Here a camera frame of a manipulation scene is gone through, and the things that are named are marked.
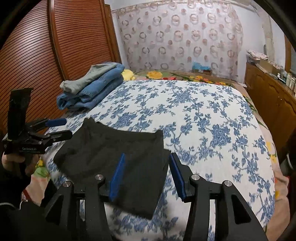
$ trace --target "folded clothes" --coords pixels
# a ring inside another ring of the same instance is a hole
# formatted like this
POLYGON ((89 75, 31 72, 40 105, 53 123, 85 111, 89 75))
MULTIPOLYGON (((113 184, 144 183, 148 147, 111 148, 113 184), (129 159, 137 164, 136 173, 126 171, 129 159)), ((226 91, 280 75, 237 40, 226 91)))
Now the folded clothes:
POLYGON ((103 98, 123 82, 123 77, 121 75, 123 70, 124 66, 122 64, 117 64, 115 68, 91 82, 76 95, 69 92, 60 94, 57 97, 58 108, 60 110, 80 107, 94 108, 103 98))
POLYGON ((63 99, 64 94, 61 94, 57 97, 57 105, 60 110, 65 108, 69 109, 79 109, 79 108, 88 108, 93 109, 96 107, 98 103, 100 103, 108 94, 110 94, 116 87, 121 85, 123 82, 123 77, 120 76, 114 80, 112 80, 109 84, 107 84, 102 91, 97 94, 93 99, 88 102, 81 101, 80 97, 75 97, 73 99, 69 99, 68 101, 63 99))
POLYGON ((74 183, 93 183, 96 174, 111 180, 121 154, 125 169, 114 204, 151 219, 168 171, 170 151, 163 133, 119 131, 93 119, 84 119, 54 157, 54 163, 74 183))
POLYGON ((117 63, 103 63, 92 65, 89 71, 82 78, 78 80, 66 80, 60 84, 60 88, 72 94, 77 94, 85 86, 87 86, 92 81, 99 78, 104 73, 115 68, 117 63))

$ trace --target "yellow plush toy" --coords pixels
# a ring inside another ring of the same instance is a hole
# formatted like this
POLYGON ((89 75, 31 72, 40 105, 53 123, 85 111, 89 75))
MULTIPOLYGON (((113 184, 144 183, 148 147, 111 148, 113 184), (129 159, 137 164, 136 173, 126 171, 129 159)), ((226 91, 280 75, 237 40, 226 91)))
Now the yellow plush toy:
POLYGON ((123 76, 123 80, 127 81, 127 80, 135 80, 136 78, 133 75, 133 72, 129 69, 125 69, 122 72, 122 76, 123 76))

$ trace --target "wardrobe door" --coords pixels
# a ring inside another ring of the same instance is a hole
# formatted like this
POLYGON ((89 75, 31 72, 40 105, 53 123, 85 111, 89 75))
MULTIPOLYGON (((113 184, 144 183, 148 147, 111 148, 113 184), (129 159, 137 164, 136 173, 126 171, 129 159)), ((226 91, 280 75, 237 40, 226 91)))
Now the wardrobe door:
POLYGON ((56 97, 62 78, 52 50, 47 0, 37 4, 17 25, 0 50, 0 121, 7 127, 10 91, 34 88, 27 121, 57 118, 56 97))
POLYGON ((103 0, 54 0, 54 18, 70 80, 84 76, 91 65, 115 61, 103 0))

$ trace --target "wooden dresser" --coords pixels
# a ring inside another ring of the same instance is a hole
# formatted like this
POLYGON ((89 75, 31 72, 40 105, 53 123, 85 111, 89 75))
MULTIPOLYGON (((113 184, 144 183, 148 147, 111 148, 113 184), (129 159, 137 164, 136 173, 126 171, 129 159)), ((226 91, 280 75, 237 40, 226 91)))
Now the wooden dresser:
POLYGON ((287 142, 293 138, 296 128, 295 94, 285 84, 250 63, 246 67, 245 84, 259 115, 272 134, 281 162, 292 148, 287 142))

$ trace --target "white wall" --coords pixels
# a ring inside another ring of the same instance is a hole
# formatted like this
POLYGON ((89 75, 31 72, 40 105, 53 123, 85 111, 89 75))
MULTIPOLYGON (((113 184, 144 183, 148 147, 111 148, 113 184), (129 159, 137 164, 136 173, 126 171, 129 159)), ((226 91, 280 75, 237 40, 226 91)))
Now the white wall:
POLYGON ((104 2, 110 5, 111 10, 116 10, 140 3, 153 2, 153 0, 105 0, 104 2))
POLYGON ((272 35, 274 41, 275 62, 283 67, 286 63, 285 35, 277 23, 271 19, 272 35))
POLYGON ((254 50, 263 53, 265 36, 262 27, 262 21, 257 13, 237 5, 232 5, 232 7, 235 9, 244 31, 243 45, 238 56, 237 68, 237 81, 244 83, 247 64, 246 51, 254 50))
MULTIPOLYGON (((139 4, 139 3, 144 3, 144 2, 151 2, 151 0, 121 0, 121 1, 105 0, 106 4, 110 4, 112 10, 139 4)), ((246 60, 247 60, 246 50, 255 50, 263 53, 265 37, 264 37, 264 32, 261 24, 261 19, 255 12, 252 12, 248 9, 245 9, 237 5, 232 5, 232 6, 235 9, 241 21, 243 31, 244 31, 243 45, 238 56, 238 79, 237 79, 238 82, 243 83, 245 72, 246 72, 246 60)), ((121 56, 121 61, 122 61, 122 64, 128 68, 128 62, 126 59, 126 53, 124 51, 123 43, 121 41, 121 35, 120 35, 116 14, 115 13, 112 14, 112 17, 114 22, 116 38, 118 40, 118 48, 121 56)))

